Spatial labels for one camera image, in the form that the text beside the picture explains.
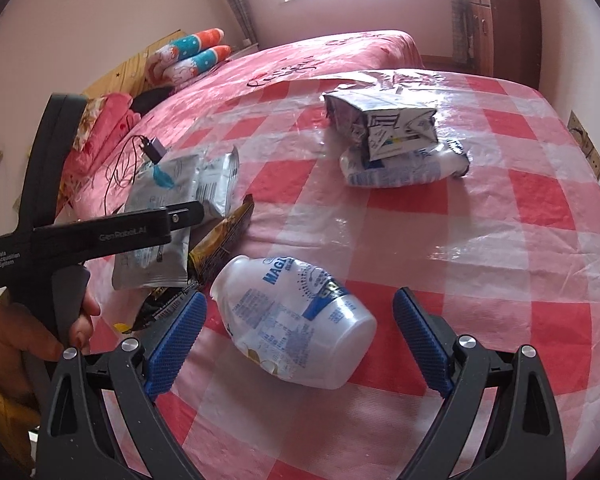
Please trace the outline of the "left hand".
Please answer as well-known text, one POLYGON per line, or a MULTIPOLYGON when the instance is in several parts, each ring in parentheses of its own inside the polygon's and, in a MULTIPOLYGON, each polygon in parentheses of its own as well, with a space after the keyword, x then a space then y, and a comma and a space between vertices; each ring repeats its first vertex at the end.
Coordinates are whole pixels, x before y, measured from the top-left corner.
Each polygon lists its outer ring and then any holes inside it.
POLYGON ((33 394, 24 370, 23 355, 57 362, 65 346, 22 304, 0 296, 0 393, 23 402, 33 394))

